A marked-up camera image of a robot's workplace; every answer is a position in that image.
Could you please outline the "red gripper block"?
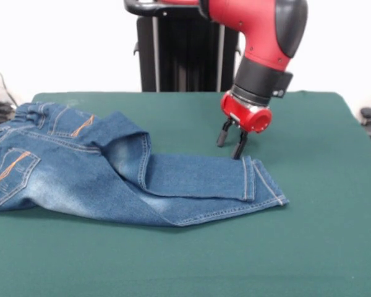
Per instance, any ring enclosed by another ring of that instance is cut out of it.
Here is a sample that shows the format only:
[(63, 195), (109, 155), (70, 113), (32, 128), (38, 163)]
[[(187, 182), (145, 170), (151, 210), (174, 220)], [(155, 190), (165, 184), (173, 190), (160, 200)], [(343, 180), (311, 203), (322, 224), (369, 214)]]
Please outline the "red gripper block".
[(222, 147), (228, 136), (233, 121), (242, 129), (238, 143), (233, 152), (232, 159), (240, 159), (248, 140), (248, 132), (263, 132), (271, 123), (272, 113), (269, 107), (252, 105), (236, 98), (230, 91), (221, 99), (221, 109), (229, 117), (223, 124), (216, 145)]

